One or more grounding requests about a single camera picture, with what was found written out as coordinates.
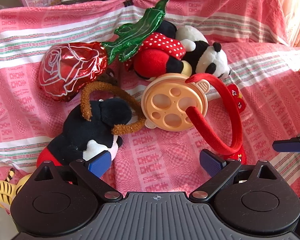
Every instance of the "red headband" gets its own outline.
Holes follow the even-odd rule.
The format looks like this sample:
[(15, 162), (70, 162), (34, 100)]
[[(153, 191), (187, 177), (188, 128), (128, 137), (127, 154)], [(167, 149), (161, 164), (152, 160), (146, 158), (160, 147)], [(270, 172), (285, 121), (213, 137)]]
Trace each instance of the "red headband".
[(222, 101), (229, 113), (232, 126), (232, 143), (231, 146), (226, 145), (212, 130), (208, 122), (203, 117), (202, 113), (194, 107), (190, 106), (186, 110), (186, 114), (190, 118), (193, 125), (201, 134), (203, 139), (218, 153), (223, 155), (233, 155), (242, 151), (242, 126), (238, 107), (231, 92), (226, 85), (218, 78), (211, 74), (199, 73), (191, 76), (186, 80), (186, 83), (198, 82), (205, 79), (212, 85), (220, 94)]

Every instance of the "pink bedsheet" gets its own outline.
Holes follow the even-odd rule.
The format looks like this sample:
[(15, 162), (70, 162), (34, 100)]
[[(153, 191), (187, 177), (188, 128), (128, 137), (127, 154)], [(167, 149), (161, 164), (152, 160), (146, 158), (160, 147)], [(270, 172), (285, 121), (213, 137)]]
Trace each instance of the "pink bedsheet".
[[(45, 98), (37, 74), (53, 44), (104, 41), (126, 22), (136, 22), (158, 0), (88, 2), (49, 8), (0, 11), (0, 179), (10, 166), (16, 182), (35, 169), (40, 151), (61, 131), (67, 114), (79, 103)], [(198, 28), (208, 41), (223, 42), (235, 83), (247, 104), (241, 114), (249, 164), (268, 159), (300, 193), (300, 154), (275, 153), (273, 140), (300, 132), (300, 49), (286, 46), (285, 20), (278, 0), (170, 0), (166, 20)], [(115, 62), (121, 87), (141, 98), (147, 84)], [(109, 95), (94, 93), (92, 99)], [(227, 143), (229, 117), (212, 89), (207, 120)], [(194, 190), (209, 177), (199, 164), (199, 151), (209, 148), (195, 129), (171, 133), (144, 128), (124, 136), (124, 144), (104, 180), (127, 191)]]

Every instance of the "film reel toy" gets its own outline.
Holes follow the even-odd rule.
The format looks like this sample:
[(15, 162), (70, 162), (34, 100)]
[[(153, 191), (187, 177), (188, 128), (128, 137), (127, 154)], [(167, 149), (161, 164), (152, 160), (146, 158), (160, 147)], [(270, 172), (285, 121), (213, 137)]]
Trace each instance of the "film reel toy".
[(206, 115), (208, 100), (206, 93), (210, 84), (205, 79), (185, 83), (189, 77), (179, 73), (167, 73), (152, 81), (141, 98), (142, 111), (146, 117), (146, 127), (166, 131), (183, 131), (193, 126), (186, 114), (189, 106), (194, 106)]

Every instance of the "striped fabric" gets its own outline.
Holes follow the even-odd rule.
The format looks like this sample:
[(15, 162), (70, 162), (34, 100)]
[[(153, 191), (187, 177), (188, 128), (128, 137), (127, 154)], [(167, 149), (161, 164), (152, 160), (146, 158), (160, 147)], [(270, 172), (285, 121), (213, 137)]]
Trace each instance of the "striped fabric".
[[(37, 81), (40, 61), (53, 44), (114, 39), (119, 25), (136, 22), (158, 0), (94, 1), (48, 8), (0, 10), (0, 179), (10, 166), (15, 183), (35, 169), (40, 151), (57, 136), (68, 113), (80, 102), (54, 102)], [(300, 194), (300, 154), (275, 153), (274, 140), (300, 132), (300, 49), (287, 47), (285, 20), (278, 0), (170, 0), (166, 20), (193, 25), (209, 42), (222, 42), (235, 83), (246, 102), (241, 114), (249, 164), (268, 159)], [(111, 66), (121, 88), (141, 99), (147, 82)], [(93, 93), (92, 99), (109, 97)], [(218, 93), (208, 94), (207, 120), (231, 143), (229, 117)], [(199, 151), (209, 148), (198, 132), (142, 129), (123, 137), (123, 146), (104, 180), (127, 191), (191, 192), (209, 176)]]

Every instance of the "white plush hand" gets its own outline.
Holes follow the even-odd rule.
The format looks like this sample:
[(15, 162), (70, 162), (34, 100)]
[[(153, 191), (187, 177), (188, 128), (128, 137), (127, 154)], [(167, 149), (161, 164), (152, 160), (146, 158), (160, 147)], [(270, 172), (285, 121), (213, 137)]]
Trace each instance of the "white plush hand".
[(184, 39), (180, 41), (183, 47), (185, 48), (186, 52), (194, 51), (195, 50), (195, 43), (191, 40)]
[(87, 149), (83, 151), (83, 159), (88, 161), (99, 153), (107, 150), (108, 148), (105, 145), (98, 144), (95, 140), (90, 140), (87, 143)]

